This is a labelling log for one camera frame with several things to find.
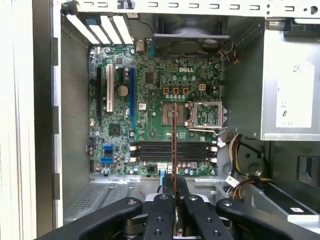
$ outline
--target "power supply label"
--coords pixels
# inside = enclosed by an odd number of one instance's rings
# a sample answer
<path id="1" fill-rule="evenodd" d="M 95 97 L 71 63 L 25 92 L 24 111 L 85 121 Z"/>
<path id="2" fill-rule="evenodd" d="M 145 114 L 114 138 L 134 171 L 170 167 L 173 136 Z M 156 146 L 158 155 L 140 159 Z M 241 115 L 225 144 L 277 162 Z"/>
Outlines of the power supply label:
<path id="1" fill-rule="evenodd" d="M 277 81 L 276 127 L 311 128 L 315 66 L 285 64 Z"/>

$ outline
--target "motherboard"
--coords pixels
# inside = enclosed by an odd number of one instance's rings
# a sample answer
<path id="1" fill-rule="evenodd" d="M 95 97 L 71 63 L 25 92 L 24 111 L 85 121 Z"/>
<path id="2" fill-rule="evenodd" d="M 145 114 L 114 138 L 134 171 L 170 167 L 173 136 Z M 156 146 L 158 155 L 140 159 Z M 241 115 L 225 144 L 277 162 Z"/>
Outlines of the motherboard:
<path id="1" fill-rule="evenodd" d="M 218 57 L 157 58 L 134 46 L 94 46 L 89 64 L 91 173 L 172 173 L 175 103 L 177 175 L 217 174 L 217 135 L 190 129 L 190 122 L 218 124 Z"/>

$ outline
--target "cooling fan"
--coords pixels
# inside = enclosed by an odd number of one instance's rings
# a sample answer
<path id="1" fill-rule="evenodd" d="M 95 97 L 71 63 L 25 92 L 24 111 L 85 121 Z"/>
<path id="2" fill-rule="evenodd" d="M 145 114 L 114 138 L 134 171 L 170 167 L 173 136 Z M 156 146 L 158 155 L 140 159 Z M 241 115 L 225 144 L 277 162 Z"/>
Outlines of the cooling fan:
<path id="1" fill-rule="evenodd" d="M 210 58 L 229 41 L 220 35 L 222 21 L 215 16 L 161 15 L 153 34 L 158 57 Z"/>

